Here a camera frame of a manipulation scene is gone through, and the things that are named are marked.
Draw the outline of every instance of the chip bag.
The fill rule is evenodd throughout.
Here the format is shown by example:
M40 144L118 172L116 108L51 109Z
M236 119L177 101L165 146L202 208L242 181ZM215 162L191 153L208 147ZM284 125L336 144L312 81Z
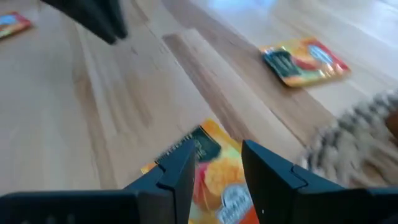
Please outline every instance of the chip bag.
M264 61L290 87L344 77L348 66L315 38L261 48Z
M29 28L32 23L17 12L0 16L0 39Z
M149 172L189 139L194 140L197 157L189 224L259 223L244 179L241 146L212 120L143 167L142 173Z

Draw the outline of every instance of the orange packet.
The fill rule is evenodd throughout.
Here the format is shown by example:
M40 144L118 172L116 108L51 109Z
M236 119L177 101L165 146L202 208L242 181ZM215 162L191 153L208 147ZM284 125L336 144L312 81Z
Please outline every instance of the orange packet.
M0 16L0 39L28 29L32 23L17 12Z
M350 72L344 61L313 37L265 46L260 51L265 63L290 87L343 78Z
M144 166L142 173L149 172L157 161L189 139L194 140L197 155L189 224L257 224L256 211L244 179L241 145L210 119L155 162Z

